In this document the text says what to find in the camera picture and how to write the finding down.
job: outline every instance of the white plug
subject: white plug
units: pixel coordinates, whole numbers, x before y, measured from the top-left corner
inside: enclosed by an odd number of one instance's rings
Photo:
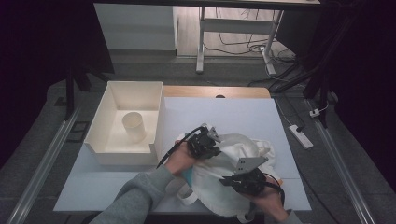
[[[320,115],[320,112],[318,109],[314,109],[312,111],[309,111],[309,116],[311,116],[311,118],[317,117]]]

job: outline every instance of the gray floor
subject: gray floor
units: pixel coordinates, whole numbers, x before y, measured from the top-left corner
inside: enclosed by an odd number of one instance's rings
[[[196,56],[199,42],[199,8],[198,7],[177,7],[177,55],[179,56]],[[223,7],[206,7],[205,18],[232,19],[242,21],[271,21],[273,19],[273,10],[257,10],[242,8],[223,8]],[[266,43],[268,35],[250,35],[250,34],[219,34],[204,33],[204,44],[210,49],[220,49],[227,52],[236,53],[238,57],[255,57],[260,58],[261,54],[248,52],[247,45],[254,46]],[[278,42],[274,43],[275,54],[278,49],[285,49]],[[205,56],[230,56],[230,54],[218,50],[204,50]]]
[[[261,59],[240,58],[206,58],[205,73],[195,74],[194,59],[177,58],[171,55],[125,55],[113,54],[116,74],[109,75],[115,80],[160,80],[165,85],[202,85],[202,86],[246,86],[251,80],[268,78],[265,75]],[[289,64],[277,64],[278,72],[284,71]],[[90,75],[92,89],[85,92],[88,103],[83,106],[77,121],[90,121],[99,104],[106,83]],[[274,81],[257,84],[258,87],[269,87]],[[305,150],[296,139],[285,129],[290,147],[299,165],[302,175],[312,189],[328,207],[340,223],[361,223],[356,215],[353,204],[347,195],[338,174],[336,173],[328,152],[318,135],[314,121],[309,118],[302,97],[302,88],[294,87],[287,92],[290,103],[282,94],[277,96],[279,104],[290,122],[303,125],[304,133],[315,145]],[[59,97],[65,97],[64,82],[49,88],[48,100],[32,129],[0,170],[0,223],[6,223],[23,190],[28,184],[35,168],[46,152],[52,137],[56,134],[63,121],[65,107],[56,105]],[[373,162],[359,145],[347,128],[333,111],[334,104],[328,108],[327,121],[329,132],[337,146],[341,149],[349,171],[361,190],[361,193],[373,212],[376,223],[394,223],[396,218],[396,195],[385,179],[378,172]],[[296,116],[298,111],[302,120]],[[284,127],[289,123],[282,117]],[[83,138],[82,133],[70,133],[64,143],[49,177],[38,195],[25,223],[84,223],[89,214],[59,214],[52,212],[57,198],[62,191],[64,182],[78,154]],[[307,182],[304,182],[312,212],[298,212],[304,223],[335,223],[320,204]],[[270,218],[258,217],[254,223],[272,223]],[[173,216],[150,216],[147,223],[194,223],[196,218]],[[237,223],[234,219],[223,219],[214,216],[199,218],[202,222]]]

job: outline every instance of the metal leg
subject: metal leg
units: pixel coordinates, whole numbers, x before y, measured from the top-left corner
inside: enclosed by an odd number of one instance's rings
[[[199,21],[197,68],[196,68],[197,74],[202,74],[204,72],[204,28],[205,28],[205,8],[201,7],[201,19]]]
[[[268,43],[265,46],[265,48],[264,47],[260,48],[261,51],[262,51],[262,57],[264,58],[264,61],[265,61],[266,69],[267,69],[268,74],[270,76],[276,74],[275,68],[274,68],[274,66],[273,66],[273,64],[271,62],[270,50],[271,50],[271,45],[272,45],[272,43],[274,41],[274,38],[275,38],[277,26],[279,25],[280,18],[282,17],[282,13],[283,13],[283,10],[282,11],[278,11],[277,16],[276,16],[275,21],[274,21],[273,26],[272,26],[271,33],[268,36]]]

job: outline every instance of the hand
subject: hand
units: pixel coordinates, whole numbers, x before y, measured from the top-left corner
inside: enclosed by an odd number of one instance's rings
[[[266,177],[267,182],[277,185],[272,177],[268,175]],[[283,208],[280,194],[276,189],[266,187],[258,196],[243,195],[254,202],[265,214],[273,217],[277,222],[282,222],[289,216]]]
[[[172,173],[172,175],[180,175],[184,170],[192,167],[197,160],[193,158],[187,146],[187,142],[181,145],[171,154],[165,167]]]

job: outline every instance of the white cup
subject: white cup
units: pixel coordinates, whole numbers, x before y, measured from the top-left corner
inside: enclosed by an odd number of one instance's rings
[[[122,124],[132,142],[138,143],[146,137],[145,125],[141,114],[137,112],[126,114],[122,118]]]

